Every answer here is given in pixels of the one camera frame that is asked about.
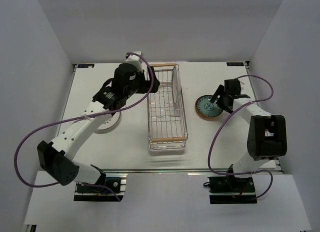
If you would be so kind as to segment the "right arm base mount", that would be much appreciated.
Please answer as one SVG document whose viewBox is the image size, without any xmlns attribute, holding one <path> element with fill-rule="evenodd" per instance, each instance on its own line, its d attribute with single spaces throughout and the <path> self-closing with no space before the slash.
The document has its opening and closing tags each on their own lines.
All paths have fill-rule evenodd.
<svg viewBox="0 0 320 232">
<path fill-rule="evenodd" d="M 208 177 L 203 184 L 209 190 L 211 205 L 256 204 L 257 196 L 252 177 Z"/>
</svg>

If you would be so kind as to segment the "large white plate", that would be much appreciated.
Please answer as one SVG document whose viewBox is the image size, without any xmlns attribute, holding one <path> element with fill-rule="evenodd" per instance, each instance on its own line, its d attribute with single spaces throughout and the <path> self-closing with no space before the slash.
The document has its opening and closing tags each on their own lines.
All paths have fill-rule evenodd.
<svg viewBox="0 0 320 232">
<path fill-rule="evenodd" d="M 120 123 L 122 118 L 122 113 L 117 112 L 111 118 L 103 122 L 96 130 L 97 134 L 105 134 L 111 132 Z"/>
<path fill-rule="evenodd" d="M 181 79 L 180 79 L 180 70 L 179 70 L 178 64 L 173 67 L 171 84 L 172 84 L 173 103 L 176 104 L 180 99 L 181 88 L 182 88 Z"/>
</svg>

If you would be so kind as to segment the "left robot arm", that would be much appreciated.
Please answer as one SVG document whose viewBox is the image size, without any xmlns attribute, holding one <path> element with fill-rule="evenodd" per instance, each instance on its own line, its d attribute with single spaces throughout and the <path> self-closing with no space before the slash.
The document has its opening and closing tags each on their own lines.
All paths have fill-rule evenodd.
<svg viewBox="0 0 320 232">
<path fill-rule="evenodd" d="M 139 63 L 122 63 L 93 96 L 80 119 L 50 142 L 37 146 L 40 166 L 59 184 L 71 182 L 99 192 L 107 176 L 99 167 L 81 164 L 74 158 L 99 128 L 121 114 L 134 94 L 147 94 L 149 149 L 157 153 L 181 153 L 187 139 L 187 122 L 182 97 L 179 65 L 155 64 L 147 71 Z"/>
</svg>

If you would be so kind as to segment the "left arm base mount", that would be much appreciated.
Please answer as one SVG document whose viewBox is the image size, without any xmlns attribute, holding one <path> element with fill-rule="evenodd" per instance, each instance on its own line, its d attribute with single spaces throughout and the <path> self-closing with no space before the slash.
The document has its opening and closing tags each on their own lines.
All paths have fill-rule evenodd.
<svg viewBox="0 0 320 232">
<path fill-rule="evenodd" d="M 127 174 L 107 174 L 104 187 L 85 186 L 76 183 L 73 200 L 76 202 L 120 202 L 125 194 Z"/>
</svg>

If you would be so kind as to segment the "wire dish rack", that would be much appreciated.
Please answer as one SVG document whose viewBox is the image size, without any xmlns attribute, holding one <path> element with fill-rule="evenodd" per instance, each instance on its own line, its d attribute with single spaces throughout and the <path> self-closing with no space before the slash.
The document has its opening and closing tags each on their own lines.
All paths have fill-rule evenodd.
<svg viewBox="0 0 320 232">
<path fill-rule="evenodd" d="M 174 104 L 172 71 L 177 63 L 154 64 L 160 85 L 147 97 L 149 149 L 153 152 L 183 151 L 189 138 L 183 91 Z"/>
</svg>

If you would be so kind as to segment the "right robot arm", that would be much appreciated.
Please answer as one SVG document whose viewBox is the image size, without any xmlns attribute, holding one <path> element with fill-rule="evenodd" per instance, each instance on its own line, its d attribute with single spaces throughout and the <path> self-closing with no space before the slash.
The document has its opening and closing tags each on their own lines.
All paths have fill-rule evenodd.
<svg viewBox="0 0 320 232">
<path fill-rule="evenodd" d="M 251 176 L 268 161 L 287 153 L 286 120 L 282 115 L 261 109 L 250 96 L 243 94 L 237 78 L 225 80 L 215 96 L 219 108 L 231 115 L 241 116 L 249 124 L 247 151 L 238 162 L 231 165 L 232 175 L 225 182 L 229 190 L 236 192 L 243 187 L 243 178 Z"/>
</svg>

